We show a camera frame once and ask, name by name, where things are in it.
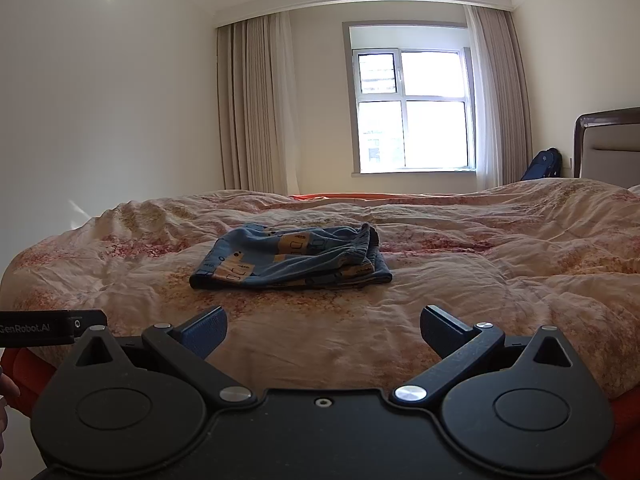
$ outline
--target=window pane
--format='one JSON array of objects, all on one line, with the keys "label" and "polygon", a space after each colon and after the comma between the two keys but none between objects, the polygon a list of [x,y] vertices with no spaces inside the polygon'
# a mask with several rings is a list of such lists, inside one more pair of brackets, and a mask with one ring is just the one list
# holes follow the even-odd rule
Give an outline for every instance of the window pane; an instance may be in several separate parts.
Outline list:
[{"label": "window pane", "polygon": [[360,172],[391,171],[404,166],[400,101],[360,103]]},{"label": "window pane", "polygon": [[360,91],[363,94],[396,92],[396,69],[393,54],[359,54]]},{"label": "window pane", "polygon": [[408,168],[464,168],[467,164],[465,104],[407,101]]},{"label": "window pane", "polygon": [[403,52],[404,92],[407,95],[464,97],[460,56],[455,52]]}]

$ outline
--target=backpack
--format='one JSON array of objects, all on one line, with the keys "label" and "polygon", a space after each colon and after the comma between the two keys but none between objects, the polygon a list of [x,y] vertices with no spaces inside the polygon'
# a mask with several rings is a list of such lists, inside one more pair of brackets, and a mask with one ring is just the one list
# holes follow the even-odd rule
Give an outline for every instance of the backpack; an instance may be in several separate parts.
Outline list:
[{"label": "backpack", "polygon": [[524,175],[520,179],[523,180],[534,180],[536,178],[549,178],[561,176],[562,173],[562,155],[555,148],[549,148],[544,152],[538,153],[529,167],[527,171],[524,172]]}]

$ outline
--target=triangular cutout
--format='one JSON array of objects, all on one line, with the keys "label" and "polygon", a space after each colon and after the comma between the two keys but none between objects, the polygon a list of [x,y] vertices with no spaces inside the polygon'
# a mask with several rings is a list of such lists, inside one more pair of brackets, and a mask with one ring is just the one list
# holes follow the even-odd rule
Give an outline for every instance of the triangular cutout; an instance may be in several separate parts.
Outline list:
[{"label": "triangular cutout", "polygon": [[571,366],[571,361],[569,361],[555,337],[545,337],[533,360],[545,365],[562,366],[564,368]]},{"label": "triangular cutout", "polygon": [[94,337],[80,354],[76,366],[99,365],[102,363],[110,363],[111,361],[113,361],[113,357],[111,357],[102,338]]}]

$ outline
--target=window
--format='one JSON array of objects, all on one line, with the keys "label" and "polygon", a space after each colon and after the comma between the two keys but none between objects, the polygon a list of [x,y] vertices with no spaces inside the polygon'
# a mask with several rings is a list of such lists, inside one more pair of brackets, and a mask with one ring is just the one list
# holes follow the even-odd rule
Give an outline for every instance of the window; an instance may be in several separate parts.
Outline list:
[{"label": "window", "polygon": [[464,48],[352,53],[361,173],[475,168]]}]

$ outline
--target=window sill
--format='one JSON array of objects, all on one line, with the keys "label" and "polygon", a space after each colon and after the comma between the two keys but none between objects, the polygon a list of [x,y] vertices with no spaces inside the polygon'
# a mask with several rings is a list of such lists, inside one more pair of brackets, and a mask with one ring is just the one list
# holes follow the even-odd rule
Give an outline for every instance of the window sill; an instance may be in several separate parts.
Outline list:
[{"label": "window sill", "polygon": [[397,174],[420,174],[420,173],[475,173],[473,168],[411,168],[410,170],[395,171],[379,171],[376,173],[351,173],[351,176],[370,176],[370,175],[397,175]]}]

